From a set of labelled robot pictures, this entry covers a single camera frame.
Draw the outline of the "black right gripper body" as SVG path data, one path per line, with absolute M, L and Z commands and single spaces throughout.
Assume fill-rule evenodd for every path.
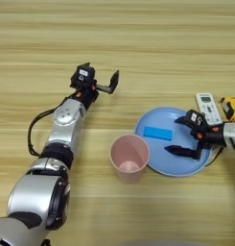
M 223 126 L 224 124 L 204 125 L 191 131 L 191 136 L 198 142 L 197 149 L 192 151 L 192 158 L 194 160 L 200 159 L 203 149 L 211 149 L 213 147 L 224 148 Z

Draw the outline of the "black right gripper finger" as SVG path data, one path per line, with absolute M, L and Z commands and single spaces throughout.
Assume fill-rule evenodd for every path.
M 170 145 L 165 148 L 166 151 L 169 153 L 176 155 L 176 156 L 181 156 L 181 157 L 186 157 L 186 158 L 192 158 L 195 155 L 195 151 L 189 148 L 183 148 L 178 145 Z
M 187 116 L 181 116 L 178 119 L 175 120 L 177 124 L 182 124 L 187 126 L 190 129 L 194 128 L 194 122 Z

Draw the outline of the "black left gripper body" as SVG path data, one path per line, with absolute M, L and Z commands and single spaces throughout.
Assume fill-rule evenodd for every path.
M 81 102 L 86 110 L 89 109 L 92 103 L 96 101 L 99 96 L 99 92 L 110 93 L 109 86 L 102 86 L 97 84 L 88 85 L 72 85 L 76 91 L 73 93 L 72 98 Z

